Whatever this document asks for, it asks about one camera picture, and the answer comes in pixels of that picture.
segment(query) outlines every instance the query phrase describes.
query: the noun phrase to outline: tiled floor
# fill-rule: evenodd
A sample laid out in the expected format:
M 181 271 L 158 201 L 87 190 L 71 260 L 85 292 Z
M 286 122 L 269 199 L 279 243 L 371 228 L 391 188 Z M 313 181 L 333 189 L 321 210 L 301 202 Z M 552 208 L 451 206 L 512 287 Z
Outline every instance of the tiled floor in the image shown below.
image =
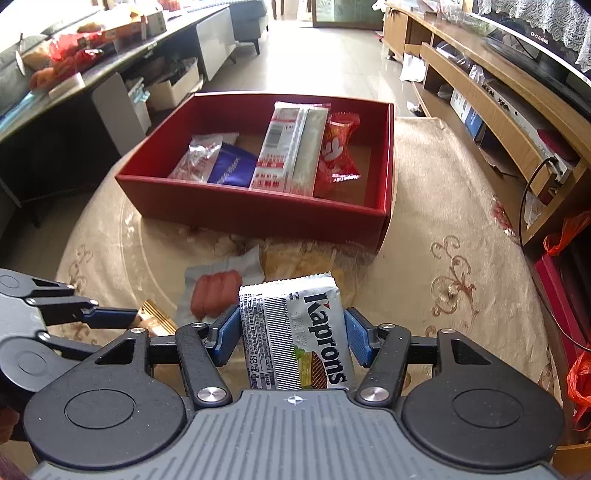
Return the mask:
M 401 65 L 386 58 L 374 33 L 306 28 L 310 24 L 295 21 L 297 1 L 287 0 L 284 18 L 271 21 L 269 32 L 260 42 L 260 56 L 252 44 L 239 46 L 236 65 L 227 61 L 205 91 L 352 96 L 392 102 L 398 116 L 411 115 L 406 102 L 415 102 L 413 88 L 398 80 Z M 0 239 L 0 267 L 54 278 L 67 239 L 88 200 L 89 194 L 56 200 L 41 228 L 33 227 L 22 212 L 17 212 Z M 0 447 L 0 452 L 23 470 L 35 464 L 27 444 L 9 442 Z

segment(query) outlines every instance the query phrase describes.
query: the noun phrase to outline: silver bolt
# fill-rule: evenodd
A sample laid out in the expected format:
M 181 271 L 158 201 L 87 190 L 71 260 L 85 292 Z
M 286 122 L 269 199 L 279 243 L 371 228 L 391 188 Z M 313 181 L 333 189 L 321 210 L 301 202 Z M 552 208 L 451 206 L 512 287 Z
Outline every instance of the silver bolt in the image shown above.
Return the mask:
M 197 392 L 199 400 L 215 403 L 226 398 L 226 391 L 219 387 L 205 387 Z
M 384 401 L 389 396 L 388 390 L 382 387 L 368 387 L 361 391 L 361 398 L 370 402 Z

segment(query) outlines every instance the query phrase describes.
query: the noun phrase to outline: human hand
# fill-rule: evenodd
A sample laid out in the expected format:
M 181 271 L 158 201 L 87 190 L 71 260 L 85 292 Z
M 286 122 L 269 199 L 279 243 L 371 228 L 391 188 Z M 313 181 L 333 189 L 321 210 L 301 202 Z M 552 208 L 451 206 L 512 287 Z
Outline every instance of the human hand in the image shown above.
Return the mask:
M 0 445 L 10 440 L 20 415 L 11 408 L 0 408 Z

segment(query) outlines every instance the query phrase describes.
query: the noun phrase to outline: beige tablecloth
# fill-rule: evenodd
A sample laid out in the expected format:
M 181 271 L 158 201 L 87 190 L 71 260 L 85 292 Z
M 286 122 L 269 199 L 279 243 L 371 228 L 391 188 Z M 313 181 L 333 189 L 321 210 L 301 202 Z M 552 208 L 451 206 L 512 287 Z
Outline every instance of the beige tablecloth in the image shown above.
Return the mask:
M 267 280 L 332 271 L 345 306 L 370 321 L 397 323 L 413 335 L 452 327 L 552 391 L 534 285 L 475 159 L 438 119 L 397 119 L 394 134 L 395 205 L 375 258 L 347 247 L 252 240 L 143 219 L 113 177 L 119 163 L 76 225 L 57 279 L 103 306 L 137 307 L 152 299 L 172 316 L 188 266 L 241 254 L 258 242 Z M 101 344 L 119 333 L 81 324 L 54 331 Z M 241 348 L 222 373 L 234 394 L 247 387 Z M 405 388 L 429 375 L 430 367 L 409 368 Z

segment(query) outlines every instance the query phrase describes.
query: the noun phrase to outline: open box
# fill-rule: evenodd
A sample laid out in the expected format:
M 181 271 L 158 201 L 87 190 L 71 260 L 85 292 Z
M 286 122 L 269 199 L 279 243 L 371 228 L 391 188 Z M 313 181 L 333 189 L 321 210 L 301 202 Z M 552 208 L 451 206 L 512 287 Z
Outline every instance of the open box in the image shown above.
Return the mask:
M 361 119 L 350 140 L 362 178 L 320 199 L 290 193 L 170 180 L 192 135 L 239 132 L 236 145 L 259 153 L 275 102 L 330 103 Z M 150 218 L 264 238 L 308 238 L 377 251 L 392 209 L 394 107 L 369 100 L 275 93 L 205 93 L 189 97 L 116 175 L 130 201 Z

